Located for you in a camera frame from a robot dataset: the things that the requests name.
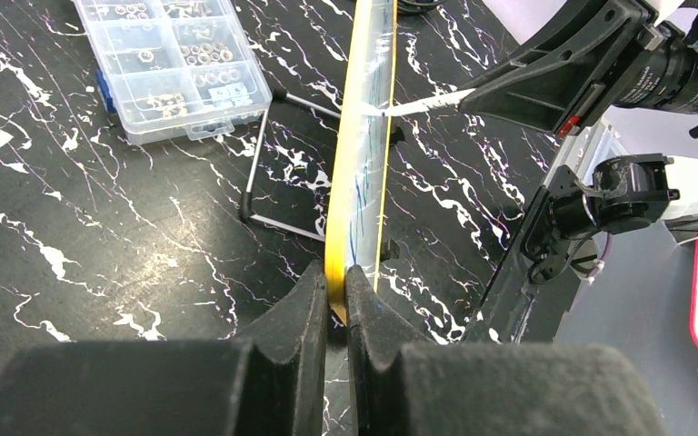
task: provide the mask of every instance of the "clear plastic organizer box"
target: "clear plastic organizer box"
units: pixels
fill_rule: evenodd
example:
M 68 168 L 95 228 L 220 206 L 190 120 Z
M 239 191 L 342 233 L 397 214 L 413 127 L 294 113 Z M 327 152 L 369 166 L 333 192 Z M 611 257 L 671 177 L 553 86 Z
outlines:
M 227 134 L 272 101 L 230 0 L 74 0 L 133 144 Z

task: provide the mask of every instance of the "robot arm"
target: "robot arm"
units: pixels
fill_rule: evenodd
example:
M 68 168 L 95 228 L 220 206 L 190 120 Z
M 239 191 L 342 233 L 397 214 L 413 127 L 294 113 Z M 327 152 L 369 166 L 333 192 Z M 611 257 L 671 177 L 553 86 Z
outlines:
M 698 114 L 698 20 L 683 0 L 571 0 L 509 59 L 465 84 L 462 112 L 566 136 L 613 105 Z M 698 127 L 691 131 L 698 137 Z
M 534 204 L 520 246 L 533 263 L 529 279 L 538 284 L 557 277 L 576 247 L 599 232 L 626 233 L 698 215 L 698 159 L 615 157 L 595 167 L 591 186 L 562 166 L 540 188 Z

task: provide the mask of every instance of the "camera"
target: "camera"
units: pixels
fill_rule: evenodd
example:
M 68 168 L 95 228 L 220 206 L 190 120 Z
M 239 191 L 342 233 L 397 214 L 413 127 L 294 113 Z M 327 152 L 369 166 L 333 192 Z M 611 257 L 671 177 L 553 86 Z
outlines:
M 656 17 L 641 0 L 568 0 L 508 59 L 462 86 L 473 91 L 459 109 L 561 136 L 594 125 L 611 105 L 698 114 L 698 19 L 686 35 Z
M 665 41 L 614 105 L 698 114 L 698 41 L 689 44 L 675 26 L 657 27 Z M 690 132 L 698 138 L 698 126 Z

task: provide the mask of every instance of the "black marble countertop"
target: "black marble countertop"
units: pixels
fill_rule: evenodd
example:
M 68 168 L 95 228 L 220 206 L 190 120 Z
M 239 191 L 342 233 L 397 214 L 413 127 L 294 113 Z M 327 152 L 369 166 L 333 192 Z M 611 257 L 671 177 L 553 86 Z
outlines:
M 342 99 L 351 0 L 235 0 L 268 77 Z M 480 0 L 399 20 L 395 99 L 450 91 L 516 47 Z M 281 299 L 321 243 L 237 220 L 258 124 L 200 142 L 128 144 L 95 89 L 71 1 L 0 0 L 0 370 L 56 341 L 228 338 Z M 254 208 L 324 230 L 338 125 L 270 115 Z M 554 138 L 444 110 L 405 117 L 390 153 L 379 293 L 439 343 L 457 341 L 552 161 Z M 340 345 L 324 429 L 349 431 Z

